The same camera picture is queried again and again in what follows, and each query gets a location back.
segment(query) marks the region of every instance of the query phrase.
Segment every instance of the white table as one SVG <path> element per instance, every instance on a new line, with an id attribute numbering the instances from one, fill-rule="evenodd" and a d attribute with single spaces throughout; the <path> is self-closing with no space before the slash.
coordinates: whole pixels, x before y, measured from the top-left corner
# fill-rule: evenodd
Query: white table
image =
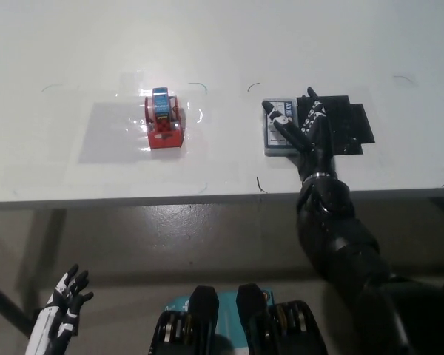
<path id="1" fill-rule="evenodd" d="M 186 110 L 181 149 L 92 122 L 160 86 Z M 295 194 L 260 103 L 307 86 L 365 107 L 376 143 L 335 158 L 354 195 L 444 196 L 444 0 L 0 1 L 0 208 L 223 202 L 264 195 L 257 178 Z"/>

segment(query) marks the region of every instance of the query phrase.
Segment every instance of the teal object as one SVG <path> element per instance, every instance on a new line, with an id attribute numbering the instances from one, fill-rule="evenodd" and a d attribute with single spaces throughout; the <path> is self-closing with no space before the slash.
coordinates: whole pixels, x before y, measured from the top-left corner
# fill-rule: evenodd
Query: teal object
<path id="1" fill-rule="evenodd" d="M 266 303 L 273 305 L 273 293 L 271 289 L 264 288 L 262 291 L 266 297 Z M 219 314 L 217 327 L 215 328 L 216 340 L 214 354 L 231 353 L 234 350 L 248 349 L 245 333 L 243 332 L 237 309 L 237 292 L 218 292 Z M 187 311 L 189 296 L 179 297 L 168 303 L 165 310 Z"/>

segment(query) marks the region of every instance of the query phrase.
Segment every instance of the robotic hand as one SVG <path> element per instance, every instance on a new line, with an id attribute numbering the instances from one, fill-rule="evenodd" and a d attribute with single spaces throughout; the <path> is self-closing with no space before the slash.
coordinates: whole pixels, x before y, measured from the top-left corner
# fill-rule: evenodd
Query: robotic hand
<path id="1" fill-rule="evenodd" d="M 365 354 L 444 355 L 444 287 L 399 277 L 380 257 L 377 241 L 355 217 L 349 188 L 335 174 L 329 112 L 312 88 L 308 94 L 302 98 L 312 101 L 300 129 L 305 137 L 292 142 L 303 181 L 297 203 L 303 250 L 350 308 Z M 270 117 L 280 115 L 263 107 Z"/>
<path id="2" fill-rule="evenodd" d="M 74 278 L 77 271 L 74 265 L 56 285 L 38 315 L 26 355 L 63 355 L 71 337 L 77 336 L 81 307 L 94 296 L 80 294 L 89 284 L 89 273 L 83 271 Z"/>

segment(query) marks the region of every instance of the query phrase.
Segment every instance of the robot finger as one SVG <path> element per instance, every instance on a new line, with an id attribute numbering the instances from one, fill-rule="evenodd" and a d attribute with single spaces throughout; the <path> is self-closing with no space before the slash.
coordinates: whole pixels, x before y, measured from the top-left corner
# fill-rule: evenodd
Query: robot finger
<path id="1" fill-rule="evenodd" d="M 69 313 L 79 315 L 81 312 L 82 305 L 91 300 L 94 297 L 93 292 L 89 292 L 88 294 L 78 294 L 74 296 L 73 301 L 71 302 L 69 306 Z"/>
<path id="2" fill-rule="evenodd" d="M 64 274 L 64 276 L 59 281 L 58 285 L 56 285 L 56 291 L 62 294 L 64 290 L 69 285 L 69 282 L 74 277 L 75 274 L 77 274 L 77 270 L 79 269 L 79 266 L 77 264 L 73 265 L 72 268 L 69 269 L 69 271 Z"/>
<path id="3" fill-rule="evenodd" d="M 89 272 L 87 270 L 81 272 L 79 276 L 77 276 L 73 281 L 71 281 L 69 286 L 67 286 L 66 296 L 75 295 L 84 290 L 87 285 L 89 285 L 88 277 Z"/>
<path id="4" fill-rule="evenodd" d="M 317 96 L 316 92 L 314 91 L 314 89 L 312 89 L 311 87 L 308 87 L 308 95 L 310 98 L 318 98 L 319 96 Z"/>

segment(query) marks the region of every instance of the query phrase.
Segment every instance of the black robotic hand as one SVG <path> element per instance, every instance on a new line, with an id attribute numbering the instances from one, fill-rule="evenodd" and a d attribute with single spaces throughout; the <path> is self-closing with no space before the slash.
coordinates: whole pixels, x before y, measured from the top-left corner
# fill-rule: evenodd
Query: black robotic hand
<path id="1" fill-rule="evenodd" d="M 311 101 L 314 99 L 314 103 L 308 116 L 302 123 L 300 122 L 300 129 L 311 143 L 311 149 L 301 152 L 297 169 L 303 182 L 320 176 L 336 178 L 332 161 L 334 153 L 329 118 L 316 92 L 311 87 L 308 87 L 307 91 L 309 97 L 303 95 L 301 100 Z"/>

